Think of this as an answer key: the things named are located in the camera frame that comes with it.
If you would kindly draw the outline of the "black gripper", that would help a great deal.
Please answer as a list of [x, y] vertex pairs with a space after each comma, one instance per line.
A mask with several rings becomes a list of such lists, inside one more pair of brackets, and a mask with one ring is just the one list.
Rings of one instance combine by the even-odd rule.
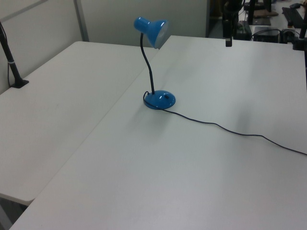
[[233, 21], [231, 19], [222, 20], [223, 38], [225, 38], [225, 46], [232, 47], [233, 37]]

